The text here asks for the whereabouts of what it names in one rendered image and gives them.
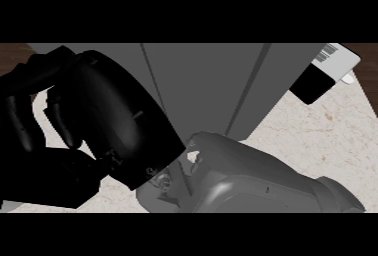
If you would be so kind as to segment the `dark grey cabinet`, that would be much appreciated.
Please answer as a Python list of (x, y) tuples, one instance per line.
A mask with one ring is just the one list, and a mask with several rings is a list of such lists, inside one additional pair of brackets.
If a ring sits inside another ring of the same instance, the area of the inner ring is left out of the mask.
[(38, 44), (97, 50), (131, 72), (165, 109), (187, 147), (191, 136), (250, 137), (323, 46), (281, 43)]

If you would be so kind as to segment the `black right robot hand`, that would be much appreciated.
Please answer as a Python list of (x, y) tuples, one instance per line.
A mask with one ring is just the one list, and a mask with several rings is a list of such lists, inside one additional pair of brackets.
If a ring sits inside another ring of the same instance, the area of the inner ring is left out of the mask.
[(105, 177), (135, 190), (184, 151), (165, 109), (100, 51), (61, 46), (0, 76), (0, 209), (79, 208)]

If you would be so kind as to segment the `black wine bottle white label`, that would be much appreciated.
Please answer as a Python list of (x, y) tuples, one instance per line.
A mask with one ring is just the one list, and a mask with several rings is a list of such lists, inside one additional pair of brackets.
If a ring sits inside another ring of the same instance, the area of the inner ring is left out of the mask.
[(328, 43), (296, 80), (290, 91), (314, 104), (361, 62), (361, 56), (340, 43)]

